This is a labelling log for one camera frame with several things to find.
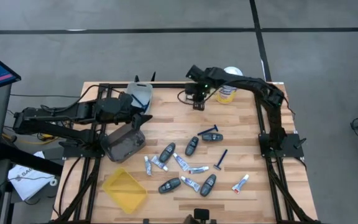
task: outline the wooden tabletop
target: wooden tabletop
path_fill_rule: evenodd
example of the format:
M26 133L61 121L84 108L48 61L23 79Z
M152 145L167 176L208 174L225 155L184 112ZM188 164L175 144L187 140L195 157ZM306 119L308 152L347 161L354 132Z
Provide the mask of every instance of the wooden tabletop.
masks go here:
M98 83L86 82L83 92L94 84ZM277 86L285 92L284 84L278 83ZM90 89L82 100L95 99L97 90ZM195 111L192 106L178 102L179 91L181 89L177 88L153 89L150 109L153 118L141 127L147 139L147 145L143 149L122 164L111 162L107 157L102 158L92 223L142 223L144 218L149 218L151 223L181 223L188 214L193 214L194 208L209 209L210 218L217 219L218 223L275 223L266 163L260 155L257 140L260 129L253 93L238 90L234 101L228 105L222 105L212 97L207 101L204 111ZM288 133L294 132L293 118L285 102L282 105L282 123ZM218 126L219 133L224 135L224 140L214 143L200 140L195 153L191 157L185 156L188 141L196 136L196 133L214 124ZM109 134L118 127L110 124L106 133ZM84 129L90 126L76 125L75 128ZM152 176L149 177L145 173L144 156L147 155L151 159L154 155L159 155L171 142L176 144L175 152L191 167L209 166L209 171L188 174L180 169L172 157L167 162L168 172L152 165ZM222 170L218 171L213 165L218 162L225 149L228 149L228 152L221 165ZM65 161L62 180L66 178L75 160L72 158ZM77 163L69 176L62 201L63 208L70 204L78 192L83 161L84 159L81 159ZM294 159L284 159L283 164L290 193L306 214L317 219L305 168ZM118 167L123 167L148 191L145 202L130 215L125 214L101 188L103 182ZM181 175L201 185L211 174L216 174L217 181L207 197L202 197L183 183L169 194L162 195L157 190L165 181ZM242 187L240 194L235 194L231 187L245 174L249 174L249 181ZM58 195L62 185L63 182L59 185ZM283 198L281 193L278 194L282 216L286 218ZM81 218L85 218L88 193L84 198Z

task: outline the toothpaste tube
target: toothpaste tube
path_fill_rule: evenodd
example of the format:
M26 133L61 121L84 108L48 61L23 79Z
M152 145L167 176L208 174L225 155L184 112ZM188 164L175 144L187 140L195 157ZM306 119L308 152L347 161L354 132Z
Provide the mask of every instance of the toothpaste tube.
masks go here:
M189 164L187 164L186 161L184 161L180 156L178 156L178 154L173 153L174 158L176 159L176 161L179 163L179 166L181 169L183 169L183 171L187 171L189 169Z
M157 156L153 157L152 162L157 165L158 168L168 171L168 167L164 163L160 162Z
M149 158L147 156L144 157L144 162L146 165L147 175L152 175L152 164L150 163Z
M205 172L209 170L209 167L197 167L197 168L190 168L189 174L200 174L202 172Z
M200 185L191 180L190 178L186 178L184 176L181 176L180 179L189 187L192 187L196 192L199 191Z
M234 185L231 189L236 193L240 193L241 187L247 182L249 175L246 174L238 184Z

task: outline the black key fob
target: black key fob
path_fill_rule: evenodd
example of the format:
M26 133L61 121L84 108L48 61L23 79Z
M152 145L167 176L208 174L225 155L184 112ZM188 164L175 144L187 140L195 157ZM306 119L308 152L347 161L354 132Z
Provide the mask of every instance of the black key fob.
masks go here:
M207 196L211 192L212 188L214 187L215 182L216 182L216 175L211 174L206 179L203 186L201 187L201 190L200 190L201 196L203 196L203 197Z
M171 190L179 187L179 185L180 185L179 178L170 179L158 188L158 192L160 192L160 194L168 193Z
M205 133L202 135L203 141L222 141L223 135L218 133Z
M163 163L166 163L169 159L169 157L172 156L173 152L175 150L175 143L169 144L164 151L161 152L159 160Z
M194 153L194 151L196 151L197 144L198 144L198 137L196 136L192 137L189 144L187 144L185 150L186 156L191 156Z

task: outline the concrete floor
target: concrete floor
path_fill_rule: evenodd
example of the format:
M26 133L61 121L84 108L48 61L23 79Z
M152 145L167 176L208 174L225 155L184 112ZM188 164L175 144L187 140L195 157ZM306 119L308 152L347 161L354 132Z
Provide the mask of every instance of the concrete floor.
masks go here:
M358 1L256 1L262 28L358 27ZM253 27L249 1L0 0L0 30ZM358 32L263 34L272 80L285 82L319 219L358 223ZM22 76L16 94L79 95L85 81L185 80L200 67L264 77L255 33L0 34L0 60ZM11 97L9 109L71 99ZM8 115L6 124L12 124ZM20 146L28 152L55 147ZM47 222L53 199L18 203L13 223Z

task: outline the yellow tray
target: yellow tray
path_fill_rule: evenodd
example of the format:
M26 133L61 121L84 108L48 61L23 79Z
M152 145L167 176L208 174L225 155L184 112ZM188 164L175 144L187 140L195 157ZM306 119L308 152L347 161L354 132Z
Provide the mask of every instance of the yellow tray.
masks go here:
M147 196L146 189L123 168L109 176L102 188L126 214L134 212Z

